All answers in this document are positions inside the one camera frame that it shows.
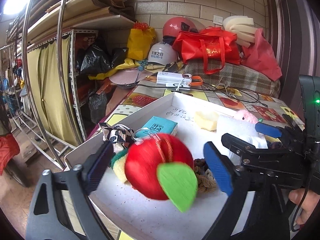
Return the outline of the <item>person right hand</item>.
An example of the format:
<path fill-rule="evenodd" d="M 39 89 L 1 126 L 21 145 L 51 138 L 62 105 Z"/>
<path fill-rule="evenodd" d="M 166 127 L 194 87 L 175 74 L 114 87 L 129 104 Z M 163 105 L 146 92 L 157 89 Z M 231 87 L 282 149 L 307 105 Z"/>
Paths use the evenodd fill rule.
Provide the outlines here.
<path fill-rule="evenodd" d="M 304 192 L 305 192 L 304 189 L 292 190 L 289 193 L 289 200 L 291 200 L 291 202 L 295 204 L 299 204 L 303 198 Z M 304 201 L 302 202 L 302 205 L 301 205 L 302 213 L 296 219 L 296 223 L 299 225 L 305 224 L 308 218 L 313 213 L 318 202 L 319 202 L 319 195 L 309 190 L 306 194 Z"/>

